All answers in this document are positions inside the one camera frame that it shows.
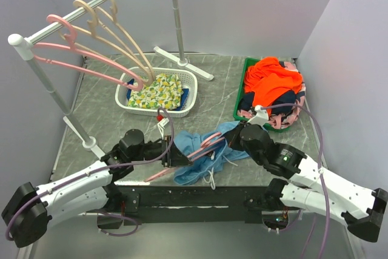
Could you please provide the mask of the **light blue shorts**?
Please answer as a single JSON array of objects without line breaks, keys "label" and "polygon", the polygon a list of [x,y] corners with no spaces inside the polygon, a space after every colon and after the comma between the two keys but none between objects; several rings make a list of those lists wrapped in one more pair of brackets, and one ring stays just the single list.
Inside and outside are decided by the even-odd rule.
[{"label": "light blue shorts", "polygon": [[[226,132],[234,129],[238,125],[237,121],[231,121],[220,124],[216,130],[200,135],[198,133],[189,133],[181,131],[174,137],[176,147],[185,155],[189,156],[194,151],[198,150],[201,143],[216,132],[221,132],[224,137]],[[244,151],[232,150],[228,147],[227,141],[223,140],[213,146],[215,150],[193,161],[191,166],[181,167],[175,171],[173,181],[180,186],[195,184],[198,180],[204,179],[206,183],[215,188],[213,174],[223,170],[224,163],[234,162],[248,158],[248,154]]]}]

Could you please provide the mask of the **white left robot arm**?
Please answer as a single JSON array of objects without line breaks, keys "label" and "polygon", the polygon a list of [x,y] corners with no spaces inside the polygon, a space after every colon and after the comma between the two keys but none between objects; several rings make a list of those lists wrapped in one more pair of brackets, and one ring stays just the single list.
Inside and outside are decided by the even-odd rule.
[{"label": "white left robot arm", "polygon": [[155,161],[165,167],[193,163],[172,136],[145,142],[143,132],[132,129],[85,169],[37,187],[31,183],[19,186],[1,214],[7,225],[6,239],[22,248],[40,239],[50,224],[88,211],[122,210],[126,198],[115,182],[131,173],[135,165]]}]

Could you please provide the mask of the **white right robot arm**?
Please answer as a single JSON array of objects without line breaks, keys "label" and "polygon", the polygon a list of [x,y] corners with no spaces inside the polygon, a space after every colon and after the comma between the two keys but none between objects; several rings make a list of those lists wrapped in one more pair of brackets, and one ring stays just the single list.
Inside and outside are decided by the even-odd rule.
[{"label": "white right robot arm", "polygon": [[320,167],[303,151],[275,142],[257,124],[239,124],[224,134],[229,147],[242,150],[276,178],[265,200],[272,209],[295,207],[324,215],[367,242],[378,241],[387,191],[359,186]]}]

